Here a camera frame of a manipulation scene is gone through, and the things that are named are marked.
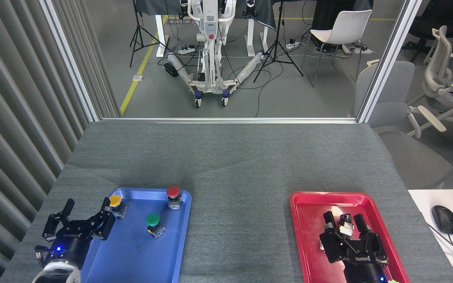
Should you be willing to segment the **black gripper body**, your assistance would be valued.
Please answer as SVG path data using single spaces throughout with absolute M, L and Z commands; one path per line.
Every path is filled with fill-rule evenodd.
M 66 262 L 79 270 L 83 268 L 92 240 L 93 229 L 72 225 L 69 230 L 61 228 L 52 241 L 50 252 L 44 263 Z
M 354 252 L 347 249 L 344 263 L 344 275 L 348 283 L 386 283 L 383 261 L 387 255 L 383 247 L 368 247 L 364 243 L 353 243 Z

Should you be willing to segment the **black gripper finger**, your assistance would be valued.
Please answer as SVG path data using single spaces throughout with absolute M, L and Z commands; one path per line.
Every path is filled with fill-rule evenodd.
M 107 240 L 115 222 L 115 216 L 112 213 L 110 204 L 110 199 L 105 197 L 100 211 L 87 220 L 90 237 Z
M 325 212 L 323 217 L 325 219 L 325 231 L 320 234 L 320 242 L 327 259 L 331 263 L 343 261 L 347 256 L 347 241 L 339 233 L 332 212 Z
M 68 216 L 70 215 L 73 207 L 74 200 L 69 198 L 63 210 L 56 214 L 49 215 L 42 233 L 42 237 L 46 241 L 53 241 L 56 239 L 56 230 L 59 223 L 61 223 L 63 228 L 65 228 L 66 230 L 70 229 L 70 221 L 68 219 Z
M 362 246 L 359 249 L 359 254 L 375 259 L 387 259 L 385 249 L 383 247 L 380 235 L 374 233 L 369 226 L 367 226 L 364 217 L 361 213 L 354 216 L 356 227 L 360 232 L 359 239 Z

